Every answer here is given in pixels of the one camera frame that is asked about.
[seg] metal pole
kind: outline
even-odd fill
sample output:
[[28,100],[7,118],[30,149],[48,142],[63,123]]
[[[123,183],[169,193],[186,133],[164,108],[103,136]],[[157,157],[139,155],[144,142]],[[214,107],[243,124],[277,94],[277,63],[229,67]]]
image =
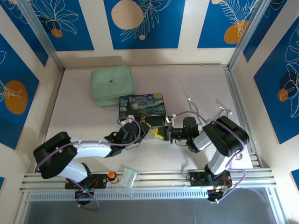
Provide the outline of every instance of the metal pole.
[[246,26],[245,31],[243,35],[241,36],[235,51],[230,58],[228,62],[228,70],[231,71],[235,65],[236,62],[239,60],[240,56],[243,54],[243,51],[245,47],[247,46],[249,40],[251,39],[255,29],[257,28],[260,20],[263,17],[263,14],[265,13],[267,7],[271,3],[271,0],[257,0],[260,1],[258,6],[256,7],[255,11],[253,12],[253,15],[249,21],[249,24]]
[[31,29],[35,33],[37,39],[40,41],[41,45],[49,55],[49,57],[53,60],[54,64],[57,68],[63,72],[64,68],[56,54],[55,48],[50,41],[46,31],[43,26],[39,22],[37,15],[35,14],[33,8],[30,5],[30,2],[27,0],[16,0],[20,11],[23,13],[25,19],[30,25]]

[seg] small orange bottle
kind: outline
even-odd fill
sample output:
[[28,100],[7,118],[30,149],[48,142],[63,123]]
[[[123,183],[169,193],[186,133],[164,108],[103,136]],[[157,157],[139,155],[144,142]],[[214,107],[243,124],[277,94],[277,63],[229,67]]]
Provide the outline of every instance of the small orange bottle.
[[111,182],[111,183],[116,183],[118,182],[118,176],[116,174],[116,172],[114,171],[110,171],[108,173],[108,180]]

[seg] starry night tin box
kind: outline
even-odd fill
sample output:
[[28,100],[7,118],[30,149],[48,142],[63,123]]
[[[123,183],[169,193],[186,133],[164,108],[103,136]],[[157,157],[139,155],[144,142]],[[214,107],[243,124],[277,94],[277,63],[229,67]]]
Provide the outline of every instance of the starry night tin box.
[[166,110],[161,93],[120,97],[119,117],[134,115],[137,121],[145,117],[152,126],[165,124]]

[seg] screw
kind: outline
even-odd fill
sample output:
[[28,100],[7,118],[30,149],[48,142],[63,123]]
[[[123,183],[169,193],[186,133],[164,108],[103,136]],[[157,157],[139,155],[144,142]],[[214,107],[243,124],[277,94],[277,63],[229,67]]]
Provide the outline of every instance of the screw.
[[238,155],[235,157],[236,160],[240,160],[240,159],[242,159],[242,158],[243,158],[242,153],[238,154]]

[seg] white tabletop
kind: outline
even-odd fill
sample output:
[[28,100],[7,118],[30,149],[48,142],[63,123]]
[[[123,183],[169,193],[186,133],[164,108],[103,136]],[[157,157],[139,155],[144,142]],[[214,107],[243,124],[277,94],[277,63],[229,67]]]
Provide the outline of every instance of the white tabletop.
[[[95,69],[65,70],[47,140],[61,131],[76,139],[102,140],[119,130],[116,124],[118,105],[99,108],[93,102],[90,74]],[[239,123],[221,65],[133,66],[131,69],[135,77],[135,94],[162,93],[167,115],[189,110],[184,89],[205,119],[217,118],[222,105],[231,110],[229,118]],[[179,116],[175,127],[182,126],[185,116],[192,114]],[[187,147],[170,144],[148,133],[139,147],[123,150],[120,155],[78,161],[85,162],[91,171],[122,171],[124,166],[138,171],[203,169],[215,150],[214,146],[209,146],[194,154]],[[241,160],[232,162],[232,167],[252,168],[247,150]]]

